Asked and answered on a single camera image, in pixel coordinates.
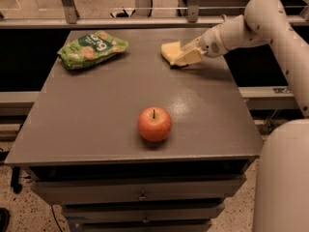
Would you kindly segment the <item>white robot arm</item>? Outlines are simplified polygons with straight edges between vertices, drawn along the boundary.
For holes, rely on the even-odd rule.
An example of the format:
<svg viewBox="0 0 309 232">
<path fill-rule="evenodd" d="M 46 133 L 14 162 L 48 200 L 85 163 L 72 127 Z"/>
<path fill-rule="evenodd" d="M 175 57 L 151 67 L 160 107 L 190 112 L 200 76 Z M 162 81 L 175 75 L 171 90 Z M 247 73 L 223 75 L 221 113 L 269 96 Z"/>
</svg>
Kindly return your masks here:
<svg viewBox="0 0 309 232">
<path fill-rule="evenodd" d="M 226 18 L 173 51 L 185 66 L 239 47 L 268 44 L 303 114 L 265 141 L 255 188 L 253 232 L 309 232 L 309 45 L 293 29 L 280 0 L 250 0 L 244 14 Z"/>
</svg>

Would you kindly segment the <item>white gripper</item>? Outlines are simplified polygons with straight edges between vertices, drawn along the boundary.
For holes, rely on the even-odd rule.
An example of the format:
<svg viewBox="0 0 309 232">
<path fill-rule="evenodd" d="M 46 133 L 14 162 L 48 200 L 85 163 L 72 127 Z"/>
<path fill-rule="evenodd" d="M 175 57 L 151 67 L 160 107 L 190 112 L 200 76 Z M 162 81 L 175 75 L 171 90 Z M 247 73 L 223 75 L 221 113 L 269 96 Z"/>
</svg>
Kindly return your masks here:
<svg viewBox="0 0 309 232">
<path fill-rule="evenodd" d="M 219 25 L 208 29 L 201 38 L 197 37 L 191 42 L 183 45 L 181 50 L 182 51 L 172 57 L 170 61 L 171 66 L 184 67 L 201 62 L 204 54 L 207 57 L 215 58 L 228 52 L 228 49 L 221 39 Z"/>
</svg>

